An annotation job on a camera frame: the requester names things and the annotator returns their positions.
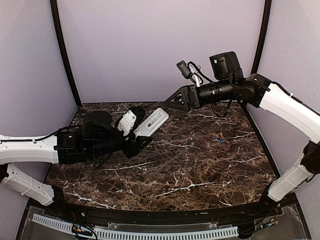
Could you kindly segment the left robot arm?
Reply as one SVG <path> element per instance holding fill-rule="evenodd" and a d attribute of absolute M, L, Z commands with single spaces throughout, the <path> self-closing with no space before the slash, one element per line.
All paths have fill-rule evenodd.
<path fill-rule="evenodd" d="M 70 206 L 63 201 L 63 191 L 39 182 L 19 170 L 15 163 L 51 164 L 83 163 L 121 151 L 127 158 L 138 155 L 152 141 L 156 125 L 144 119 L 140 108 L 129 109 L 112 125 L 105 111 L 87 113 L 81 125 L 71 125 L 47 135 L 33 137 L 0 137 L 0 183 L 38 201 L 60 218 L 67 218 Z"/>

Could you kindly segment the white remote control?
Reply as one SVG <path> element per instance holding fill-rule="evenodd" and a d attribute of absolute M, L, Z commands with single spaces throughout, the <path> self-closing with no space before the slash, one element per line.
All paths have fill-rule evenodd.
<path fill-rule="evenodd" d="M 134 130 L 134 134 L 136 137 L 151 137 L 168 119 L 168 113 L 162 108 L 157 108 Z"/>

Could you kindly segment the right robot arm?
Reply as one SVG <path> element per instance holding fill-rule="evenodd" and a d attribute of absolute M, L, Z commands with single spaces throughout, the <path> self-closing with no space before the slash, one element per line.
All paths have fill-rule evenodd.
<path fill-rule="evenodd" d="M 302 156 L 277 180 L 268 186 L 255 205 L 255 213 L 266 217 L 288 193 L 320 172 L 320 114 L 279 83 L 254 73 L 244 77 L 237 55 L 233 51 L 209 58 L 216 82 L 180 87 L 165 100 L 169 108 L 182 111 L 198 109 L 221 101 L 250 104 L 285 120 L 303 134 L 309 142 Z"/>

